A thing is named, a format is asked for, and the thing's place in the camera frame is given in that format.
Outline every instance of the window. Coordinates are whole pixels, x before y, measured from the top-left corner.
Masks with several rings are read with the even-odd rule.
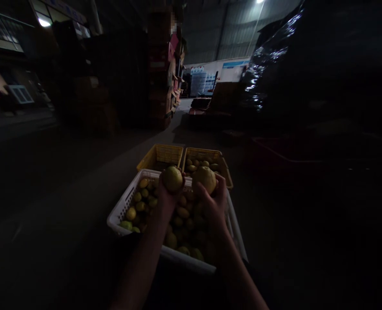
[[[70,17],[56,11],[55,9],[49,8],[49,12],[54,22],[64,22],[70,20]]]

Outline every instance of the wall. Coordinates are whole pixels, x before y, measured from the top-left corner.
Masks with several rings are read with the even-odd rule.
[[[250,58],[233,58],[233,59],[227,59],[227,60],[218,60],[215,62],[205,62],[205,63],[199,63],[199,64],[191,64],[186,65],[187,73],[190,73],[192,67],[204,67],[204,70],[207,71],[209,74],[215,74],[215,72],[218,71],[217,76],[217,83],[220,82],[238,82],[239,77],[242,73],[242,68],[240,65],[234,66],[234,68],[223,68],[224,63],[230,63],[230,62],[249,62]]]

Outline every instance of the ceiling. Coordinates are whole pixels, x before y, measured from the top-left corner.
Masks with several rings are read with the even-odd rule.
[[[250,57],[258,31],[286,17],[301,0],[198,0],[184,10],[186,64]]]

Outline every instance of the cardboard box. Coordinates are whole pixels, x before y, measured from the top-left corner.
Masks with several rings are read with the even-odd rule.
[[[161,118],[172,109],[172,92],[173,87],[169,87],[168,90],[163,89],[150,89],[149,91],[149,115],[151,117]]]
[[[171,87],[172,84],[172,72],[169,71],[159,71],[149,73],[149,85],[150,87]]]
[[[174,51],[171,43],[150,47],[148,50],[149,72],[166,71],[174,59]]]
[[[99,86],[99,80],[97,77],[75,77],[73,79],[76,92],[83,92],[85,89],[97,88]]]
[[[118,114],[112,102],[80,107],[79,115],[85,129],[91,133],[113,136],[120,128]]]
[[[176,22],[172,9],[148,14],[148,45],[165,44],[175,32]]]
[[[178,77],[176,75],[172,75],[173,83],[174,83],[174,91],[178,90]]]
[[[165,114],[162,118],[149,118],[151,128],[165,130],[171,124],[172,111]]]
[[[110,101],[109,88],[107,87],[86,88],[76,92],[76,96],[79,102],[85,105],[106,104]]]

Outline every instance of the ceiling light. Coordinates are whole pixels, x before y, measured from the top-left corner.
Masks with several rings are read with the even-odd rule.
[[[42,27],[49,27],[50,23],[45,21],[44,19],[39,18],[39,23]]]

